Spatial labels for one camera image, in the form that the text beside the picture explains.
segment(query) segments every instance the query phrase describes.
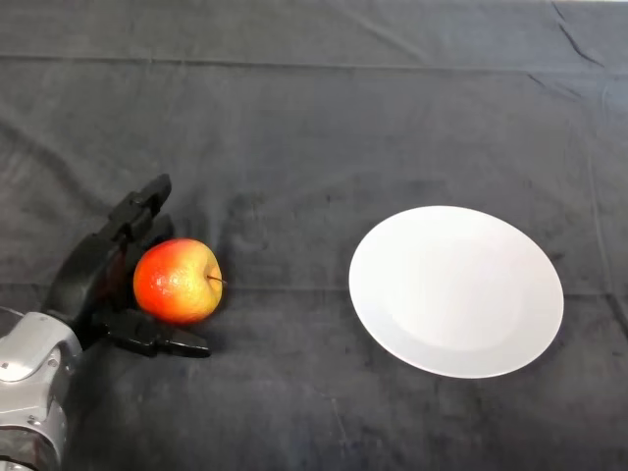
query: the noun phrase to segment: white plate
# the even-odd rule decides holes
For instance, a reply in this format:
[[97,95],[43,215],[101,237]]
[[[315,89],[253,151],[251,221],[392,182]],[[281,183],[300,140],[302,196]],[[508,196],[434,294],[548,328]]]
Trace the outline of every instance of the white plate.
[[527,365],[562,320],[562,286],[544,252],[504,221],[464,208],[411,209],[380,223],[355,250],[349,289],[386,350],[456,378]]

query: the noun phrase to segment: robotic hand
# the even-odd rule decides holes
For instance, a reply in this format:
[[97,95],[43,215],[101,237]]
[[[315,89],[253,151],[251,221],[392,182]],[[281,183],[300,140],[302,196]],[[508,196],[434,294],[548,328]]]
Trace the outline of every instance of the robotic hand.
[[135,265],[174,234],[169,217],[153,221],[170,191],[163,175],[123,199],[65,261],[41,312],[28,312],[0,339],[0,471],[60,469],[67,431],[61,404],[82,352],[99,339],[149,356],[209,356],[204,339],[135,308]]

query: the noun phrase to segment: red apple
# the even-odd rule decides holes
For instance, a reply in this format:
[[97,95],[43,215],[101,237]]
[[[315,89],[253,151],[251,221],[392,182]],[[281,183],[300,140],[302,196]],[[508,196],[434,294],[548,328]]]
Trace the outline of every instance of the red apple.
[[209,316],[223,294],[214,253],[191,238],[155,245],[139,260],[133,291],[139,306],[167,322],[187,324]]

